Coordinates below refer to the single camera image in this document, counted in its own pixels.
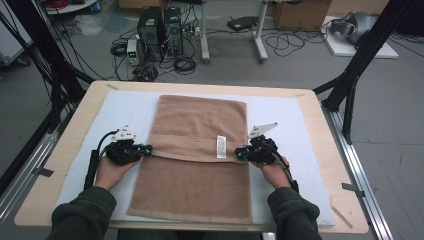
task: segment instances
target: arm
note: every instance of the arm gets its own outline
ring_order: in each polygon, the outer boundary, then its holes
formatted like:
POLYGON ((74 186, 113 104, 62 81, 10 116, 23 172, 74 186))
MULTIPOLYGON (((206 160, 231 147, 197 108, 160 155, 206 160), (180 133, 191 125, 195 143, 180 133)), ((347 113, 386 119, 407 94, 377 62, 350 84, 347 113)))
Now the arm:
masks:
POLYGON ((280 188, 268 197, 277 224, 277 239, 321 239, 316 219, 319 208, 291 188, 280 188))
POLYGON ((278 164, 252 164, 262 170, 265 179, 275 189, 268 197, 268 205, 277 224, 277 239, 321 239, 316 223, 319 208, 290 188, 282 167, 278 164))
POLYGON ((109 191, 137 163, 117 166, 103 157, 95 185, 53 211, 52 232, 47 239, 103 239, 116 206, 116 200, 109 191))

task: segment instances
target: person's left hand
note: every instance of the person's left hand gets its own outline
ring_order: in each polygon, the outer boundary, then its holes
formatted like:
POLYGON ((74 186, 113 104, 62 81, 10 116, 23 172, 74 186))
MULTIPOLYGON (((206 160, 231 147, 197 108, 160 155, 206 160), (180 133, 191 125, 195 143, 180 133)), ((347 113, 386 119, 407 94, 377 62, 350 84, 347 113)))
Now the person's left hand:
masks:
POLYGON ((134 167, 139 161, 140 160, 124 166, 118 166, 108 157, 102 157, 99 162, 99 167, 97 168, 96 183, 94 186, 110 191, 122 180, 125 173, 134 167))

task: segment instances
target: white board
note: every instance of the white board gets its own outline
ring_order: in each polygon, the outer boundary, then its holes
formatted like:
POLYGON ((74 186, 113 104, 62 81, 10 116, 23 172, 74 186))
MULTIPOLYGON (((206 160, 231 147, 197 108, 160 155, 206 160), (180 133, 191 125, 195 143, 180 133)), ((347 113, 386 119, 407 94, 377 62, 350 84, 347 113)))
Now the white board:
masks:
MULTIPOLYGON (((336 19, 336 17, 327 16, 324 20, 324 25, 333 19, 336 19)), ((353 44, 351 44, 345 37, 341 36, 340 33, 331 33, 329 29, 330 26, 328 26, 328 36, 325 42, 327 43, 328 48, 334 56, 352 57, 356 54, 356 49, 353 44)), ((396 59, 398 57, 399 55, 387 43, 384 43, 383 47, 380 49, 380 51, 378 51, 377 55, 375 56, 375 58, 391 59, 396 59)))
MULTIPOLYGON (((84 186, 90 152, 92 149, 97 148, 100 139, 106 133, 128 125, 137 136, 135 143, 147 143, 159 97, 163 94, 170 93, 120 90, 108 93, 76 159, 68 171, 57 205, 71 201, 81 192, 84 186)), ((266 133, 265 136, 272 138, 276 142, 280 154, 286 156, 290 161, 292 175, 300 186, 300 194, 320 208, 321 215, 317 221, 318 225, 335 225, 328 193, 324 187, 297 99, 245 95, 172 94, 246 102, 248 131, 255 125, 278 122, 279 126, 266 133)), ((103 143, 103 147, 109 143, 110 138, 107 138, 103 143)), ((131 169, 124 179, 112 189, 111 192, 117 199, 118 205, 111 219, 168 221, 127 215, 138 167, 139 165, 131 169)), ((250 179, 253 222, 257 224, 273 223, 274 221, 266 202, 269 194, 273 192, 273 188, 266 182, 262 172, 252 165, 250 165, 250 179)))

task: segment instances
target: white object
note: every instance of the white object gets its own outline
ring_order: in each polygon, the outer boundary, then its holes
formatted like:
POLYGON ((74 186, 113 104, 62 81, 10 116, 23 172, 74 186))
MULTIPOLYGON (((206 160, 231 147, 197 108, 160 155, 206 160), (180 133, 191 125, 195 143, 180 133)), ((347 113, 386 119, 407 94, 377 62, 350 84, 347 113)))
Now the white object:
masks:
MULTIPOLYGON (((324 24, 327 24, 331 20, 336 19, 336 17, 326 17, 324 20, 324 24)), ((331 33, 330 26, 328 26, 328 30, 323 28, 321 31, 325 33, 327 31, 327 39, 325 42, 327 43, 328 48, 331 51, 331 54, 334 56, 340 57, 352 57, 356 54, 356 49, 353 44, 351 44, 347 38, 341 36, 339 33, 331 33)), ((391 58, 396 59, 399 55, 393 50, 387 43, 384 43, 383 47, 378 51, 375 58, 391 58)))
POLYGON ((128 126, 125 126, 122 129, 119 129, 119 131, 117 133, 115 133, 115 135, 112 136, 112 140, 130 140, 130 139, 135 139, 136 135, 128 129, 128 126))
POLYGON ((252 130, 249 133, 249 138, 259 137, 260 135, 264 135, 269 130, 278 126, 278 122, 261 125, 261 126, 253 126, 252 130))
POLYGON ((97 36, 102 32, 102 19, 91 15, 78 15, 74 20, 84 36, 97 36))
POLYGON ((227 158, 227 138, 218 136, 216 138, 216 158, 227 158))
MULTIPOLYGON (((71 201, 82 191, 90 152, 96 148, 99 140, 105 133, 116 129, 117 126, 127 125, 137 135, 136 142, 147 143, 150 130, 153 126, 159 97, 164 94, 169 93, 119 90, 112 90, 108 93, 99 114, 93 121, 82 143, 76 159, 68 171, 61 194, 56 202, 57 205, 71 201)), ((315 159, 297 99, 248 95, 172 94, 245 102, 247 104, 248 129, 253 128, 258 123, 263 123, 264 119, 275 119, 275 121, 278 121, 279 127, 267 132, 267 137, 272 138, 280 150, 280 154, 289 159, 293 178, 298 181, 300 186, 300 194, 320 208, 321 213, 317 219, 318 225, 335 225, 329 196, 315 159), (284 109, 284 111, 275 111, 275 109, 284 109)), ((137 165, 131 169, 124 176, 123 180, 112 189, 111 193, 117 199, 118 205, 111 219, 172 222, 169 220, 127 215, 139 166, 137 165)), ((260 169, 252 165, 249 166, 253 222, 255 224, 274 224, 266 202, 267 197, 274 189, 266 182, 260 169)))

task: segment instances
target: cardboard box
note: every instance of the cardboard box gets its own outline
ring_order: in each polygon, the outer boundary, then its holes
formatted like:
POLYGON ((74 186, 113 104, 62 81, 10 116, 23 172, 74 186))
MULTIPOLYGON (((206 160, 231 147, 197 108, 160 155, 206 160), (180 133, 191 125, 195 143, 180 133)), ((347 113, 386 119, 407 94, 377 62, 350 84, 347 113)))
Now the cardboard box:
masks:
POLYGON ((304 0, 296 5, 278 3, 274 11, 275 26, 279 29, 319 31, 331 1, 304 0))
POLYGON ((389 0, 333 0, 328 16, 344 17, 349 12, 359 11, 379 15, 388 2, 389 0))

